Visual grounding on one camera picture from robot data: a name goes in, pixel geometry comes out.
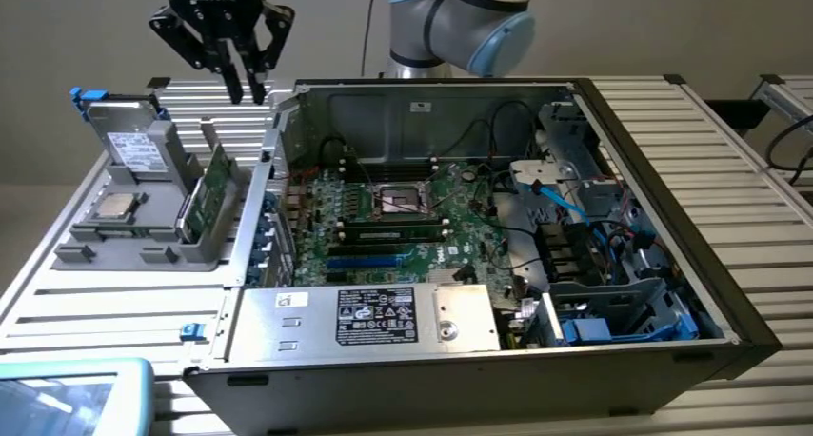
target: screen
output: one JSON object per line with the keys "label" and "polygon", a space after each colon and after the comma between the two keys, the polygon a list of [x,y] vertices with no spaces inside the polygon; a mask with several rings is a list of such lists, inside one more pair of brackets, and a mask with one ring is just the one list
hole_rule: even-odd
{"label": "screen", "polygon": [[91,436],[115,375],[0,381],[0,422],[8,436]]}

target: white wall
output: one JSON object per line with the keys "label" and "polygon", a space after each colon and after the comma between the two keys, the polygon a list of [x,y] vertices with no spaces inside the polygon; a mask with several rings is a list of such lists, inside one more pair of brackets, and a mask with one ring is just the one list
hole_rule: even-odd
{"label": "white wall", "polygon": [[[270,0],[298,11],[275,76],[358,75],[368,0]],[[166,0],[2,0],[0,183],[75,183],[99,152],[71,87],[142,91],[203,78],[146,21]],[[761,72],[813,73],[813,0],[534,0],[538,37],[517,74],[679,72],[703,94],[745,95]],[[378,0],[369,72],[384,70]]]}

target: warning label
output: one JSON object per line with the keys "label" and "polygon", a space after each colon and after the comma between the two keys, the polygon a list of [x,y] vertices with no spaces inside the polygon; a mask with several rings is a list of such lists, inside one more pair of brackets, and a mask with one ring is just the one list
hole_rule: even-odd
{"label": "warning label", "polygon": [[107,133],[122,163],[134,172],[163,172],[167,164],[145,133]]}
{"label": "warning label", "polygon": [[413,289],[339,290],[335,341],[342,346],[417,343]]}

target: robotic arm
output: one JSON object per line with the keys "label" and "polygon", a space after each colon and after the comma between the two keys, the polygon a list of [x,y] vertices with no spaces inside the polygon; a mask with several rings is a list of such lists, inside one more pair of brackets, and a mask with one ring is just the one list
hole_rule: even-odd
{"label": "robotic arm", "polygon": [[[261,105],[266,99],[266,71],[277,66],[294,15],[291,8],[275,6],[266,0],[170,0],[170,5],[150,19],[150,26],[193,68],[207,68],[223,76],[229,98],[239,104],[243,88],[229,55],[227,42],[231,40],[243,59],[251,99]],[[263,50],[254,35],[261,16],[273,35],[271,44]]]}
{"label": "robotic arm", "polygon": [[[534,39],[529,2],[390,0],[388,77],[449,77],[450,65],[482,77],[505,75]],[[274,37],[263,50],[254,35],[261,16]],[[246,66],[251,98],[259,105],[266,97],[266,72],[277,66],[294,16],[291,8],[266,0],[170,0],[150,19],[150,26],[195,69],[207,68],[223,76],[229,98],[239,104],[243,88],[229,55],[231,40]]]}

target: motherboard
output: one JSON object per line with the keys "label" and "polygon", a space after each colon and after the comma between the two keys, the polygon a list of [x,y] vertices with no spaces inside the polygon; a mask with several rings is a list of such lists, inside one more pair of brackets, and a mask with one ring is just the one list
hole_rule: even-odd
{"label": "motherboard", "polygon": [[481,209],[489,174],[452,163],[416,175],[354,182],[327,169],[291,185],[295,287],[482,283],[496,307],[516,307],[504,234]]}

